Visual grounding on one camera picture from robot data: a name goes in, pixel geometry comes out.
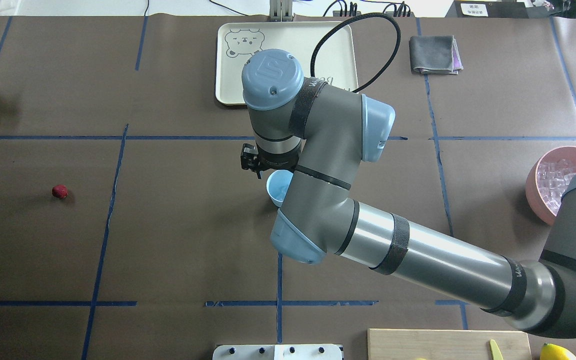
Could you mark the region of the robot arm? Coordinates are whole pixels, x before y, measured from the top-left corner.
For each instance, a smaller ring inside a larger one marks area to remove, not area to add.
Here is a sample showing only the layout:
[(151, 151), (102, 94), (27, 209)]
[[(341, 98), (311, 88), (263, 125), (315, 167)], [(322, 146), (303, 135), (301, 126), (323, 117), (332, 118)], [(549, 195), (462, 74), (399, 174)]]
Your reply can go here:
[(270, 234), (304, 264), (343, 256), (505, 318), (523, 332), (576, 338), (576, 175), (538, 260), (517, 261), (350, 198), (362, 161), (377, 162), (396, 113), (391, 105), (306, 77), (285, 50), (252, 55), (242, 68), (254, 131), (255, 173), (294, 173)]

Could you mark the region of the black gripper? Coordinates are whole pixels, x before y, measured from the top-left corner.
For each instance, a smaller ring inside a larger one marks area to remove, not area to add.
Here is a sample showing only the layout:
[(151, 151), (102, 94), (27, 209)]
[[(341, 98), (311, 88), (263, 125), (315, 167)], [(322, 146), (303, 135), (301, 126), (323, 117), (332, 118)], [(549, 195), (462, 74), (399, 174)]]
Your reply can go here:
[(261, 180), (263, 175), (262, 165), (258, 148), (252, 144), (243, 143), (240, 151), (241, 169), (255, 173), (256, 177)]

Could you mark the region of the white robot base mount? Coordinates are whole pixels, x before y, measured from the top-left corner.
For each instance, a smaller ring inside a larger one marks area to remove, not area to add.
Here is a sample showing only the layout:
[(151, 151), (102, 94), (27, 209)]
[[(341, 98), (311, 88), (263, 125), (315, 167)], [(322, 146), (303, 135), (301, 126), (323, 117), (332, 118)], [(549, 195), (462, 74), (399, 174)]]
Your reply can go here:
[(213, 360), (343, 360), (342, 345), (315, 344), (223, 344), (215, 347)]

